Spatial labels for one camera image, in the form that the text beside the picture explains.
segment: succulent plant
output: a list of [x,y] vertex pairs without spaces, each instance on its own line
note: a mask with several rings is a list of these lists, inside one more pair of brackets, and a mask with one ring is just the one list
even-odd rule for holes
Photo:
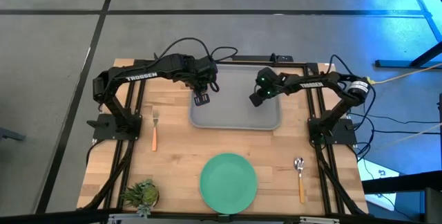
[[159,192],[148,179],[141,183],[135,183],[132,187],[128,187],[122,194],[125,206],[133,206],[138,209],[137,213],[144,218],[151,214],[152,207],[158,200]]

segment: utensil handle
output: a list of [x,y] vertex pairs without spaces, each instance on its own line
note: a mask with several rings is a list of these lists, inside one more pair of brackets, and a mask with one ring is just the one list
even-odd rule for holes
[[300,174],[299,174],[299,199],[301,203],[305,203],[304,185],[302,183],[302,176]]
[[152,151],[157,151],[157,125],[153,126]]

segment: concrete floor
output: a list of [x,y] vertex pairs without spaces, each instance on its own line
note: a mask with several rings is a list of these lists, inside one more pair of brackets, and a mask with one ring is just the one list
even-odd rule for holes
[[[101,9],[103,1],[0,0],[0,10]],[[110,8],[419,10],[419,5],[416,0],[112,0]],[[2,140],[0,143],[0,216],[33,211],[97,19],[97,16],[0,16],[0,127],[28,136],[24,142]],[[374,80],[409,72],[374,68],[375,59],[414,59],[436,44],[422,17],[107,16],[49,212],[73,210],[76,206],[93,133],[86,121],[97,116],[92,78],[110,68],[115,58],[152,59],[154,52],[162,52],[172,41],[185,36],[204,40],[209,49],[230,45],[239,49],[239,55],[279,53],[292,55],[299,62],[328,62],[335,53],[355,74]],[[201,48],[191,42],[180,44],[173,51],[203,55]],[[438,71],[378,85],[371,113],[398,120],[438,121],[436,101],[442,93],[441,87]],[[373,121],[382,130],[420,131],[429,126]],[[357,132],[360,142],[366,142],[369,135],[368,124]],[[367,159],[405,174],[441,169],[438,136],[421,136],[375,151],[403,136],[377,133]],[[419,207],[408,204],[410,198],[416,195],[399,196],[397,207],[415,214]],[[370,211],[385,214],[372,206]]]

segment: gray tray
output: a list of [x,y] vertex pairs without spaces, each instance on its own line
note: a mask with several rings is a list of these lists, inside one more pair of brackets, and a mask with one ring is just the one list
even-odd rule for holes
[[210,88],[210,102],[196,106],[192,93],[189,118],[200,128],[274,130],[281,123],[279,96],[255,107],[249,96],[253,93],[258,71],[264,66],[218,64],[218,93]]

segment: wooden table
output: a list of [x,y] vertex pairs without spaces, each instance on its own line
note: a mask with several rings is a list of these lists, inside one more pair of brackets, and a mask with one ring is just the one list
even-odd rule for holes
[[[130,66],[133,61],[116,59],[115,66]],[[326,71],[327,65],[319,64],[319,69]],[[302,75],[300,68],[276,70]],[[128,84],[123,84],[117,92],[122,104],[127,90]],[[313,94],[316,115],[319,116],[317,97],[315,92]],[[339,100],[327,88],[323,89],[323,94],[327,109],[331,109]],[[244,156],[258,176],[256,198],[241,214],[325,214],[316,155],[309,145],[306,91],[281,96],[282,122],[274,131],[196,128],[189,122],[190,100],[190,90],[181,82],[172,83],[163,78],[146,82],[141,108],[142,130],[135,143],[128,185],[152,178],[160,190],[160,201],[155,212],[214,213],[201,198],[200,172],[210,158],[219,153],[232,152]],[[135,108],[135,101],[134,96],[132,109]],[[156,152],[151,151],[153,108],[160,112]],[[106,140],[92,150],[78,207],[88,204],[108,179],[115,145],[116,141]],[[334,154],[341,184],[356,204],[367,212],[354,154],[343,145],[334,145]],[[305,160],[302,171],[305,204],[300,203],[298,173],[293,168],[294,158],[298,156]],[[115,183],[111,207],[116,206],[119,182],[120,179]],[[337,212],[332,184],[328,182],[328,186],[332,211]],[[127,207],[124,210],[135,211],[135,208]]]

